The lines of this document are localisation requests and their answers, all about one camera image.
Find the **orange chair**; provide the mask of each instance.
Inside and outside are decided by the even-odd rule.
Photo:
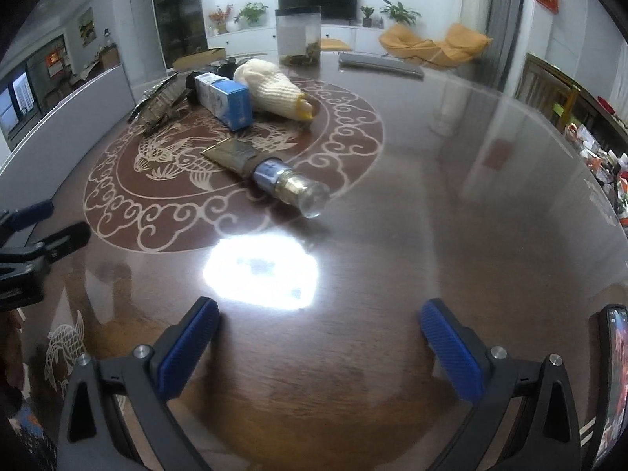
[[[458,67],[480,56],[491,40],[460,23],[452,24],[445,40],[436,42],[416,36],[399,23],[379,36],[389,55],[438,70]]]

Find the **potted plant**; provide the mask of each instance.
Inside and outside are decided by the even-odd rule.
[[[415,9],[404,7],[401,2],[397,2],[397,5],[393,5],[388,0],[382,0],[386,5],[379,12],[387,15],[393,21],[397,23],[404,23],[408,26],[412,26],[416,23],[416,18],[421,17]]]
[[[222,10],[221,7],[216,8],[216,12],[212,12],[209,15],[209,19],[216,23],[216,27],[218,28],[219,34],[227,33],[227,18],[229,14],[231,14],[231,9],[233,9],[233,5],[228,4],[225,10]]]
[[[373,19],[371,19],[371,15],[375,12],[373,7],[367,7],[363,5],[360,7],[360,10],[364,13],[364,17],[362,18],[362,26],[365,28],[370,28],[373,25]]]
[[[242,10],[240,10],[240,12],[238,12],[238,15],[235,18],[235,22],[239,23],[240,19],[244,18],[246,19],[246,22],[249,24],[249,26],[259,26],[259,18],[261,18],[266,13],[267,8],[268,5],[264,5],[259,2],[249,2],[244,6]]]

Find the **blue gripper pad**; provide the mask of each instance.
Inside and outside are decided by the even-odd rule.
[[[150,368],[153,383],[164,401],[177,398],[220,320],[218,304],[210,298],[199,298],[180,323],[167,328],[155,342]]]
[[[14,211],[11,215],[11,230],[19,232],[35,223],[47,220],[51,217],[54,209],[55,206],[52,205],[50,200],[44,200],[29,207]]]
[[[441,307],[444,308],[443,311],[447,310],[440,299],[432,299],[423,305],[419,314],[421,330],[458,396],[475,404],[484,392],[484,374],[456,330],[447,321]]]

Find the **white glove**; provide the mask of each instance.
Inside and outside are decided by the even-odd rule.
[[[235,70],[234,81],[249,87],[253,106],[292,120],[311,121],[312,105],[277,65],[252,58]]]

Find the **blue and white box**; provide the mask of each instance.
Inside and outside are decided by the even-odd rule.
[[[231,131],[252,124],[249,87],[212,73],[196,77],[199,102]]]

